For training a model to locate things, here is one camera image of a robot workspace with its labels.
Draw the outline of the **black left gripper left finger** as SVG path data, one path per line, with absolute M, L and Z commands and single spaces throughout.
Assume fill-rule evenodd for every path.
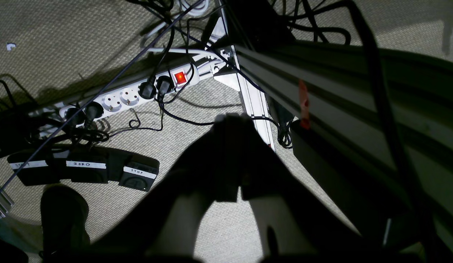
M 218 116 L 133 210 L 91 246 L 92 256 L 193 256 L 201 220 L 221 189 L 226 153 L 244 116 Z

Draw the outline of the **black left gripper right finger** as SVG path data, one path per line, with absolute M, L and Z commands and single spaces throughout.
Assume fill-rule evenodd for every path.
M 248 116 L 241 184 L 259 229 L 265 256 L 350 256 L 362 252 L 362 238 L 298 181 L 265 144 Z

